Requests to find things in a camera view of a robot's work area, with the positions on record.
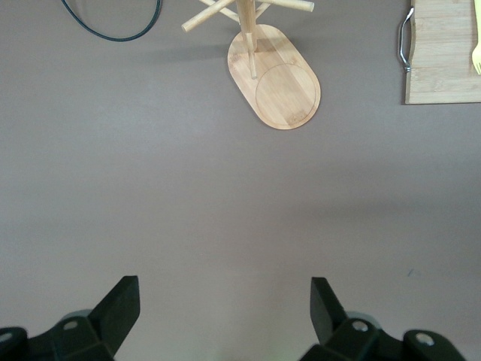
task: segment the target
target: fork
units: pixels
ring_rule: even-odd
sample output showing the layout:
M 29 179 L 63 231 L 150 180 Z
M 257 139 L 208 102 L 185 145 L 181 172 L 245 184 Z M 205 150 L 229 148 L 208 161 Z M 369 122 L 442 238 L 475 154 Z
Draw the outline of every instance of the fork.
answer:
M 478 28 L 478 45 L 473 50 L 473 65 L 478 75 L 481 75 L 481 0 L 474 0 L 476 24 Z

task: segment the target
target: cutting board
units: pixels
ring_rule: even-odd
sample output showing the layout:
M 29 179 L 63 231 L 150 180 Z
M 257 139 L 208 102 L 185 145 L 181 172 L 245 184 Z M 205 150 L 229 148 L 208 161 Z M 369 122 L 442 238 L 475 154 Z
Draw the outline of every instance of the cutting board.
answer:
M 406 104 L 481 102 L 473 0 L 412 0 Z

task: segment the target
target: black wire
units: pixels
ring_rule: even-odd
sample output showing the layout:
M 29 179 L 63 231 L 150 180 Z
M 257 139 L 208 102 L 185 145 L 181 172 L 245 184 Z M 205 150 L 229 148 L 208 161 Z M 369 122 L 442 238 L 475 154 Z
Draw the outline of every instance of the black wire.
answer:
M 65 2 L 65 0 L 62 0 L 62 3 L 63 5 L 67 8 L 68 12 L 70 13 L 70 15 L 72 15 L 74 17 L 74 19 L 88 32 L 91 32 L 92 34 L 94 35 L 97 35 L 98 37 L 102 38 L 102 39 L 105 39 L 105 40 L 109 40 L 109 41 L 130 41 L 130 40 L 135 40 L 135 39 L 138 39 L 139 37 L 147 34 L 147 32 L 149 30 L 151 30 L 151 28 L 153 28 L 153 26 L 155 25 L 157 19 L 159 18 L 159 15 L 160 15 L 160 7 L 162 6 L 162 0 L 157 0 L 157 6 L 156 6 L 156 11 L 149 23 L 149 25 L 147 25 L 147 27 L 142 30 L 141 32 L 139 32 L 138 34 L 136 35 L 133 35 L 133 36 L 129 36 L 127 38 L 112 38 L 110 36 L 106 36 L 106 35 L 103 35 L 101 34 L 100 32 L 96 32 L 94 29 L 91 29 L 90 27 L 88 27 L 82 20 L 81 18 L 79 18 L 77 15 L 75 15 L 75 13 L 73 12 L 72 9 L 70 9 L 70 6 L 68 6 L 67 2 Z

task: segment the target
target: oval wooden base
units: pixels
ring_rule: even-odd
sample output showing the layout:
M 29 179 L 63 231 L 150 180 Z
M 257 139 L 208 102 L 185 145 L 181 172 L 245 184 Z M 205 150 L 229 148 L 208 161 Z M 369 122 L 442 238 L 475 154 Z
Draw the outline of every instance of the oval wooden base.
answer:
M 307 123 L 321 100 L 317 76 L 291 41 L 269 25 L 257 25 L 257 78 L 250 74 L 249 54 L 242 33 L 228 49 L 228 68 L 257 116 L 275 129 Z

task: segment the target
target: mug tree stand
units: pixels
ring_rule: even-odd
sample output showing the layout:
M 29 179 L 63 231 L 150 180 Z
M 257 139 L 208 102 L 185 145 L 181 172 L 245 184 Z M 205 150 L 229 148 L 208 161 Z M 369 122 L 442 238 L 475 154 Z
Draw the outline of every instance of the mug tree stand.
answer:
M 228 49 L 228 68 L 257 116 L 275 129 L 295 129 L 316 113 L 321 86 L 313 70 L 292 42 L 256 19 L 270 5 L 312 11 L 314 3 L 303 0 L 201 0 L 209 5 L 182 25 L 185 32 L 214 14 L 221 13 L 240 24 L 240 33 Z M 236 2 L 237 14 L 227 8 Z

